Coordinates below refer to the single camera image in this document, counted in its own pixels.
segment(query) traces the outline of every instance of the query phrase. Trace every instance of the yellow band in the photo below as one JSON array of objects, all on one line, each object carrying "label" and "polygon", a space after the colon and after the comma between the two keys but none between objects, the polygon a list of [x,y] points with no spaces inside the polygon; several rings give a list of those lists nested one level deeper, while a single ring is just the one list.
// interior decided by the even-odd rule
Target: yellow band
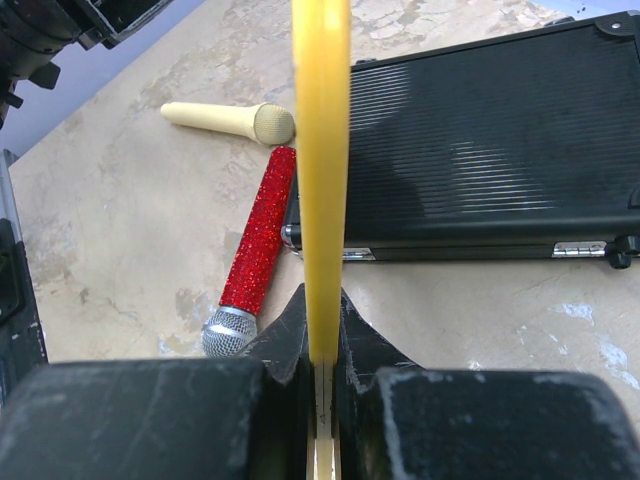
[{"label": "yellow band", "polygon": [[349,1],[293,0],[293,49],[309,355],[315,365],[334,365],[349,154]]}]

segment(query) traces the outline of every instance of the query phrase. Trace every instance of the black device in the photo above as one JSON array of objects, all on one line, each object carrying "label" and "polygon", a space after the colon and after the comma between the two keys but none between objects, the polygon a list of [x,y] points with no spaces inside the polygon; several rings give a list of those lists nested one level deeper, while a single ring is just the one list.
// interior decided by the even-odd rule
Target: black device
[{"label": "black device", "polygon": [[[640,253],[640,12],[356,64],[347,260]],[[283,239],[304,252],[297,185]]]},{"label": "black device", "polygon": [[171,0],[3,0],[0,2],[0,128],[9,107],[23,100],[19,80],[55,87],[60,68],[51,62],[78,42],[85,49],[113,48],[154,18]]},{"label": "black device", "polygon": [[[304,290],[240,358],[43,367],[0,420],[3,480],[304,480],[314,437]],[[638,480],[609,388],[576,372],[424,369],[343,294],[336,478]]]},{"label": "black device", "polygon": [[[0,128],[9,107],[22,105],[13,93],[19,80],[54,88],[60,69],[51,59],[65,46],[113,48],[170,1],[0,1]],[[24,376],[47,363],[9,176],[16,160],[6,150],[0,157],[0,408]]]}]

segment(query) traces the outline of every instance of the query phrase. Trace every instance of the black case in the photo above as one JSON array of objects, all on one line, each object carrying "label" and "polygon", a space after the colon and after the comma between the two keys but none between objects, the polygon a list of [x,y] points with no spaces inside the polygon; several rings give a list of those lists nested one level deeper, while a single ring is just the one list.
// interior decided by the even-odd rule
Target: black case
[{"label": "black case", "polygon": [[[356,65],[346,259],[640,249],[640,12]],[[294,181],[283,239],[302,248]]]}]

